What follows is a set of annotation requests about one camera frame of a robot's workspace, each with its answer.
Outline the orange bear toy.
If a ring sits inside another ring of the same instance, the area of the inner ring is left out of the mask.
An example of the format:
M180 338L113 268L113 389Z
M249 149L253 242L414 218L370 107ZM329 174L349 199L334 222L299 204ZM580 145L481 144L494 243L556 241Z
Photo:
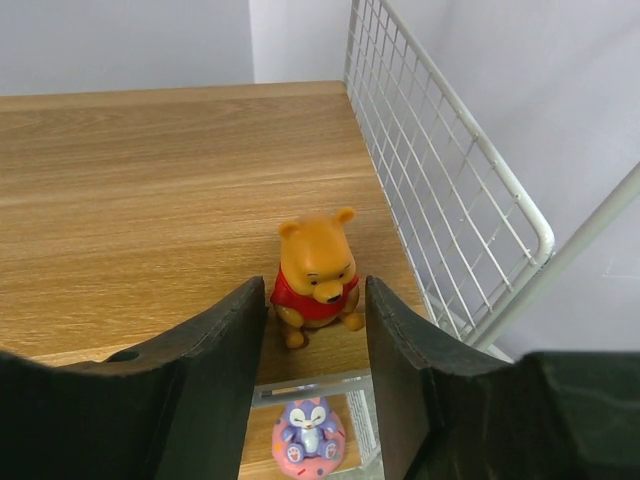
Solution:
M338 320L350 331L365 325L356 311L359 276L344 226L355 217L345 206L283 222L278 229L280 261L270 296L290 349L304 346L306 329Z

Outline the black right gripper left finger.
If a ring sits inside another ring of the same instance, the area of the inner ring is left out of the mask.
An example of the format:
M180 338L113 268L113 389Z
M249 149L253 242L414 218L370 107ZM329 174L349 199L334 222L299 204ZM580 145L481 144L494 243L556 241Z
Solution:
M101 362L1 355L5 479L234 479L265 330L255 276Z

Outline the purple bunny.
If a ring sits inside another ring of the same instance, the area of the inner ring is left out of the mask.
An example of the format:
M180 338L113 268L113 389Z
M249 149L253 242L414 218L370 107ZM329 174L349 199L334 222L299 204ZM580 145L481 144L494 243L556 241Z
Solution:
M272 429L272 456L291 479L324 479L345 457L346 429L326 397L285 404Z

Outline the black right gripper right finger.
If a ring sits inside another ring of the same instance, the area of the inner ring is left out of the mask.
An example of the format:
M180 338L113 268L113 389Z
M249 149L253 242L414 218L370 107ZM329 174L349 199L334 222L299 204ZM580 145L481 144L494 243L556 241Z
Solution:
M431 324L379 278L367 278L365 297L387 478L638 477L637 353L509 363Z

